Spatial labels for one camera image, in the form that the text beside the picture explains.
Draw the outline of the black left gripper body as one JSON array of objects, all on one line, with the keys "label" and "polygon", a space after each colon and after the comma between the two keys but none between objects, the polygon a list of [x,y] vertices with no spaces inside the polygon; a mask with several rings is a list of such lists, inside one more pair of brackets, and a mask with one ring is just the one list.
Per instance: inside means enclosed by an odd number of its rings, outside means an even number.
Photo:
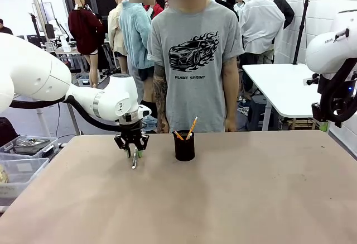
[{"label": "black left gripper body", "polygon": [[120,141],[121,143],[139,143],[141,141],[142,122],[138,121],[126,124],[120,124]]}]

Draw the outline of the person's right hand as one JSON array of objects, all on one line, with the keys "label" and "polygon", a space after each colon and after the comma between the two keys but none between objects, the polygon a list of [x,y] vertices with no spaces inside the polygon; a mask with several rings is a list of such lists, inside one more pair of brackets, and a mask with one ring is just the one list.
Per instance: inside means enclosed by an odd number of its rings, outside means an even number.
[{"label": "person's right hand", "polygon": [[170,128],[165,116],[158,116],[157,133],[169,133]]}]

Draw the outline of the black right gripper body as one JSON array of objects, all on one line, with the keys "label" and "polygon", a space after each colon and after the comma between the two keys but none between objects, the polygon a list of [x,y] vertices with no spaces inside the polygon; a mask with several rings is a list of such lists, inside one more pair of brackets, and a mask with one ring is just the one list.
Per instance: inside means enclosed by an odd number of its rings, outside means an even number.
[{"label": "black right gripper body", "polygon": [[313,118],[320,122],[343,123],[356,113],[356,72],[348,80],[335,82],[314,73],[311,84],[317,84],[320,101],[312,104]]}]

